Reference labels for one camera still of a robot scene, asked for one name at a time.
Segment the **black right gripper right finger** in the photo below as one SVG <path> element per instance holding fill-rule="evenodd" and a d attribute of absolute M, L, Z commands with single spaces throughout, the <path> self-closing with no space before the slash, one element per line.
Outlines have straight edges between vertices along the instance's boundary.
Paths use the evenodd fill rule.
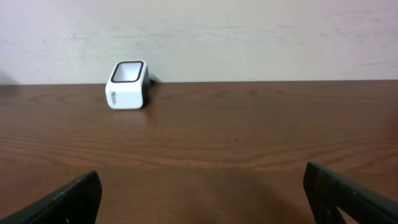
<path fill-rule="evenodd" d="M 397 223 L 397 202 L 316 163 L 308 162 L 303 187 L 317 223 Z"/>

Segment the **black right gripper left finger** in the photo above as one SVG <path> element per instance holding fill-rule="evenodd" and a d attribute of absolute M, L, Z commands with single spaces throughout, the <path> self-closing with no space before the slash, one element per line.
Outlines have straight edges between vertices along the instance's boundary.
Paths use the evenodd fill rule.
<path fill-rule="evenodd" d="M 90 171 L 1 220 L 1 224 L 94 224 L 102 196 L 99 175 Z"/>

